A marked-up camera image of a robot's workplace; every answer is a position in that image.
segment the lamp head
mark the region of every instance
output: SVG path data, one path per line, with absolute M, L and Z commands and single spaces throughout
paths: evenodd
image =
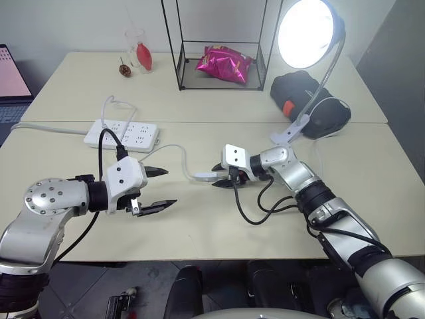
M 326 0 L 299 0 L 280 24 L 280 55 L 293 68 L 308 68 L 319 62 L 344 35 L 344 21 Z

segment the black metal frame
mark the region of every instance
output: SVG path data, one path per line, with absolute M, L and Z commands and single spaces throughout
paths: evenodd
M 262 33 L 263 33 L 264 18 L 266 16 L 266 9 L 267 9 L 267 5 L 268 5 L 268 0 L 266 0 L 265 1 L 265 4 L 264 4 L 264 11 L 263 11 L 263 15 L 262 15 L 260 36 L 259 36 L 258 42 L 185 40 L 183 38 L 183 32 L 182 32 L 182 28 L 181 28 L 179 0 L 175 0 L 175 4 L 176 4 L 176 8 L 177 8 L 177 16 L 178 16 L 178 20 L 179 20 L 180 39 L 181 39 L 180 55 L 179 55 L 179 60 L 177 61 L 177 64 L 176 64 L 176 59 L 174 57 L 174 52 L 173 52 L 173 44 L 171 42 L 169 25 L 168 25 L 168 21 L 167 21 L 167 14 L 165 12 L 164 0 L 161 0 L 161 6 L 162 6 L 162 10 L 163 10 L 163 14 L 164 14 L 164 20 L 165 20 L 165 27 L 167 29 L 168 41 L 169 41 L 169 44 L 170 44 L 171 57 L 173 59 L 174 70 L 175 70 L 175 75 L 176 75 L 176 78 L 177 78 L 177 85 L 179 86 L 179 90 L 191 89 L 191 90 L 261 90 L 261 91 L 263 91 L 263 89 L 264 89 L 264 83 L 265 83 L 266 77 L 267 77 L 268 67 L 269 67 L 269 64 L 270 64 L 270 57 L 272 55 L 273 45 L 274 45 L 274 41 L 275 41 L 275 37 L 276 37 L 276 31 L 278 29 L 279 17 L 280 17 L 280 13 L 281 13 L 281 10 L 282 10 L 282 5 L 283 5 L 284 0 L 279 0 L 279 1 L 280 1 L 280 4 L 279 4 L 278 18 L 276 19 L 276 24 L 274 26 L 274 33 L 273 33 L 273 38 L 272 38 L 272 44 L 270 46 L 270 51 L 269 51 L 269 55 L 268 55 L 268 59 L 267 59 L 267 63 L 266 63 L 266 61 L 264 61 L 263 50 L 262 50 L 262 47 L 261 47 L 260 42 L 261 42 Z M 241 85 L 239 87 L 234 87 L 234 88 L 227 88 L 227 87 L 225 87 L 225 85 L 223 85 L 222 88 L 221 87 L 220 88 L 186 87 L 184 85 L 186 64 L 189 63 L 190 60 L 196 60 L 196 61 L 198 61 L 198 59 L 197 58 L 186 58 L 186 54 L 185 54 L 185 43 L 220 43 L 220 44 L 226 44 L 227 43 L 227 44 L 238 44 L 238 45 L 240 45 L 240 44 L 257 45 L 257 56 L 254 59 L 254 61 L 253 61 L 252 64 L 254 64 L 256 66 L 258 80 L 260 82 L 260 85 L 258 87 L 256 87 L 256 88 L 245 87 L 243 85 Z M 181 67 L 182 67 L 181 63 L 183 63 L 183 71 L 182 71 L 182 75 L 181 75 L 181 78 L 180 78 L 179 73 L 180 73 Z M 261 66 L 263 68 L 264 75 L 261 74 L 261 72 L 259 70 L 259 67 L 261 67 Z

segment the desk lamp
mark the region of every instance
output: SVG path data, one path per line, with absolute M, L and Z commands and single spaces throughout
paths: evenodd
M 299 112 L 296 121 L 282 134 L 272 134 L 273 142 L 290 142 L 308 123 L 311 108 L 335 67 L 345 43 L 345 24 L 326 0 L 300 0 L 292 5 L 280 24 L 279 52 L 291 67 L 303 69 L 319 62 L 338 44 L 325 76 Z

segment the laptop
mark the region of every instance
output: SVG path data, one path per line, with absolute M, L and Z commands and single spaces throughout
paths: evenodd
M 33 100 L 9 49 L 0 44 L 0 145 Z

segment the power outlet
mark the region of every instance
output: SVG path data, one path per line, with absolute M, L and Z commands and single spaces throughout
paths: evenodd
M 118 138 L 121 137 L 122 131 L 126 126 L 124 121 L 105 120 L 105 124 Z M 102 123 L 100 120 L 96 120 L 84 138 L 84 143 L 92 148 L 98 148 L 101 131 Z M 126 147 L 127 151 L 149 153 L 152 152 L 157 143 L 158 134 L 159 129 L 156 124 L 130 122 L 121 143 Z M 102 147 L 107 150 L 116 148 L 116 143 L 111 135 L 105 134 Z

